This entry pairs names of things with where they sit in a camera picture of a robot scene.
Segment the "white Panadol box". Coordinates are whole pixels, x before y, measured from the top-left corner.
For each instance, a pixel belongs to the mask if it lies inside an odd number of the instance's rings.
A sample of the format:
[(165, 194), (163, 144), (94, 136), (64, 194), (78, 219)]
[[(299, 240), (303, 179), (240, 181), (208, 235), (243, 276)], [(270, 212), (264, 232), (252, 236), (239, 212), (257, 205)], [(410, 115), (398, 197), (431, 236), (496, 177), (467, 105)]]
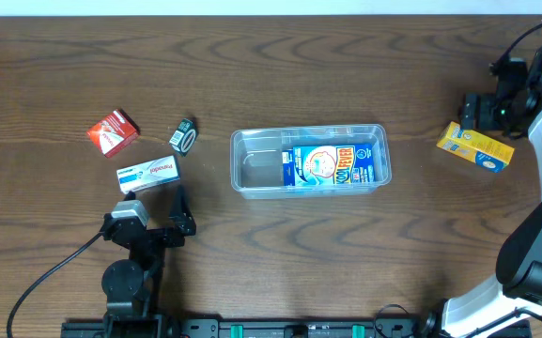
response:
[(138, 192), (180, 180), (173, 155), (118, 169), (116, 176), (119, 189), (123, 193)]

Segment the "yellow medicine box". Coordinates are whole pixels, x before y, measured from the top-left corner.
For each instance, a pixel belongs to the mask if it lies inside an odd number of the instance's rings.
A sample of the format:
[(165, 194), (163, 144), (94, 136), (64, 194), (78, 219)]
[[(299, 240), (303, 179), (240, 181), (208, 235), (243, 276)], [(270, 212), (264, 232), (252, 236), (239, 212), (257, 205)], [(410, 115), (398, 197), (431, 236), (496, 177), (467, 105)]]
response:
[(515, 149), (478, 131), (464, 130), (451, 122), (440, 134), (436, 147), (490, 172), (501, 172), (512, 160)]

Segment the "blue KoolFever box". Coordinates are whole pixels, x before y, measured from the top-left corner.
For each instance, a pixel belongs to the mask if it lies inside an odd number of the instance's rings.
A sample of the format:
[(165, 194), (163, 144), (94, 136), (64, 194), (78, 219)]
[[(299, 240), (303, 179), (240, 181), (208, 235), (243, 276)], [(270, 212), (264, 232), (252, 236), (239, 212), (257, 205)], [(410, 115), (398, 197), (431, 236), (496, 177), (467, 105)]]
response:
[(333, 186), (375, 181), (370, 144), (294, 146), (282, 152), (285, 186)]

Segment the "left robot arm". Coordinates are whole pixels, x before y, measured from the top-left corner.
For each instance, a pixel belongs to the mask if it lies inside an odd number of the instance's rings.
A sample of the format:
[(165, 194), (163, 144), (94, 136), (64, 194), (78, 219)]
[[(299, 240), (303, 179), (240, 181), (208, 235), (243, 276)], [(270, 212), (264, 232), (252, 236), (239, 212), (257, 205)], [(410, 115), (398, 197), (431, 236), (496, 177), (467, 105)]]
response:
[(101, 234), (129, 251), (102, 275), (106, 295), (105, 337), (179, 337), (177, 320), (158, 310), (158, 298), (168, 249), (182, 247), (196, 233), (196, 224), (183, 187), (175, 192), (164, 228), (148, 229), (149, 214), (134, 192), (104, 216)]

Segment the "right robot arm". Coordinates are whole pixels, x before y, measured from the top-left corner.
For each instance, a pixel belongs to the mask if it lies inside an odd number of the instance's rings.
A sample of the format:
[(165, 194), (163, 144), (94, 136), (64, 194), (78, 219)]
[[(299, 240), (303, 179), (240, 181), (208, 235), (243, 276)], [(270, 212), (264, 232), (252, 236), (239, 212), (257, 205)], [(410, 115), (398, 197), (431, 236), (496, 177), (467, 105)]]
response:
[(542, 323), (542, 47), (531, 64), (504, 54), (490, 70), (498, 79), (495, 93), (466, 95), (460, 120), (444, 129), (437, 146), (498, 173), (514, 150), (488, 133), (528, 139), (541, 201), (504, 242), (494, 275), (430, 312), (422, 337), (529, 337), (529, 321)]

